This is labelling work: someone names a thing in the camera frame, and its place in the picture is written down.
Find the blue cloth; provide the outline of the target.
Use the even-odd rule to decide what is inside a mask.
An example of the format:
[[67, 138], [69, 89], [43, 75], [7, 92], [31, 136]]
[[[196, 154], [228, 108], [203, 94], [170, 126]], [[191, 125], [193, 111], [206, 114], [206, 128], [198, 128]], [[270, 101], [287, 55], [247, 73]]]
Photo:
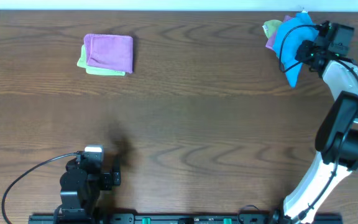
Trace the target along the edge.
[[292, 88], [296, 87], [303, 65], [295, 59], [296, 51], [304, 40], [315, 40], [318, 35], [315, 25], [307, 12], [299, 12], [278, 28], [273, 50], [279, 59], [279, 67], [285, 72]]

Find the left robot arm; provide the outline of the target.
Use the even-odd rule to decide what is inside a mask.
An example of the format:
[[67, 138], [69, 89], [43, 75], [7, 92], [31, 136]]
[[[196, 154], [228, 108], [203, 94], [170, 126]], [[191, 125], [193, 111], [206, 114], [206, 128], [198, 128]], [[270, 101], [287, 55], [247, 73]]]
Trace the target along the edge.
[[72, 159], [60, 178], [62, 204], [55, 209], [53, 223], [102, 223], [96, 207], [101, 191], [121, 184], [121, 166], [113, 162], [109, 172], [101, 170], [102, 162]]

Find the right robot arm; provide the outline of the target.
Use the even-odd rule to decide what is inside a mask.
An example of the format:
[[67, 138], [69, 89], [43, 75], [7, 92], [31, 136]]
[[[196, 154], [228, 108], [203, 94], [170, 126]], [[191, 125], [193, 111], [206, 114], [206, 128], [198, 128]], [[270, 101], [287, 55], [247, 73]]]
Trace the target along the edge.
[[295, 58], [318, 73], [334, 104], [316, 134], [312, 165], [270, 223], [313, 223], [337, 184], [358, 169], [358, 66], [347, 57], [354, 28], [326, 21], [314, 29], [317, 37], [304, 40]]

